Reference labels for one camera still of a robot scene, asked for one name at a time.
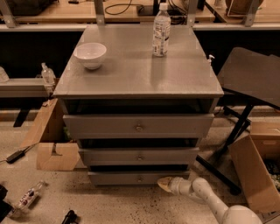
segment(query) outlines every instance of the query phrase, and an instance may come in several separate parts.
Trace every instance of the bottle cap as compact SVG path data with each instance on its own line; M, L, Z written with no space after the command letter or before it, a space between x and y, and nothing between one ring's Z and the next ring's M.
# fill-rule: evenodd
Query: bottle cap
M167 9L168 9L168 3L160 3L159 9L160 9L161 11L167 11Z

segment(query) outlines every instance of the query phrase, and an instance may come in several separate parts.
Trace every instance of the black bag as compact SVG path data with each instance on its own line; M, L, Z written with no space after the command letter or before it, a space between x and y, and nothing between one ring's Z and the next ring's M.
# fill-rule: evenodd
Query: black bag
M37 16L56 0L6 0L15 17Z

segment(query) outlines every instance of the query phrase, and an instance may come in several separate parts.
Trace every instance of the grey table surface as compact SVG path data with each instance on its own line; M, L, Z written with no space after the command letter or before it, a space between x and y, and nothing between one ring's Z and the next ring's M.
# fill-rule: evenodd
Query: grey table surface
M151 24L92 24L78 45L99 42L106 59L88 70L72 55L54 91L58 98L213 97L223 95L192 28L171 27L168 53L152 55Z
M242 47L229 54L218 75L225 90L280 108L280 58Z

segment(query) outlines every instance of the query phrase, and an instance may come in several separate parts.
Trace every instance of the metal post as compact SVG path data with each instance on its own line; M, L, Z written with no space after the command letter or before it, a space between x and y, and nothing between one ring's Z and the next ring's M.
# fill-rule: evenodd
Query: metal post
M259 0L251 0L250 7L248 9L247 15L244 17L242 23L245 26L251 26L254 23L256 11L259 7Z
M13 17L10 7L6 0L0 1L0 11L2 12L3 15L3 21L6 23L6 25L9 28L14 28L18 26L18 23L16 19Z
M195 14L196 14L197 7L198 7L198 0L189 1L189 7L187 11L187 23L186 23L186 25L189 27L193 27L195 23Z
M104 9L102 0L94 0L96 23L98 25L105 25Z

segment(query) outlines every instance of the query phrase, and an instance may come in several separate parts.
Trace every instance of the drawer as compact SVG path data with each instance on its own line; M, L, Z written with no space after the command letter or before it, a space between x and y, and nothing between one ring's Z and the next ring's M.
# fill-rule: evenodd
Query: drawer
M84 165L192 165L199 148L79 150Z
M74 139L85 138L202 138L214 115L64 115Z
M156 185L158 179L161 179L163 177L182 177L188 179L190 175L189 171L181 169L180 166L165 166L166 169L157 169L155 167L156 170L153 170L153 167L150 166L142 166L142 171L141 169L138 171L134 171L130 166L126 167L127 171L121 171L121 169L117 169L117 171L90 171L88 173L88 176L92 184L95 186L123 186Z

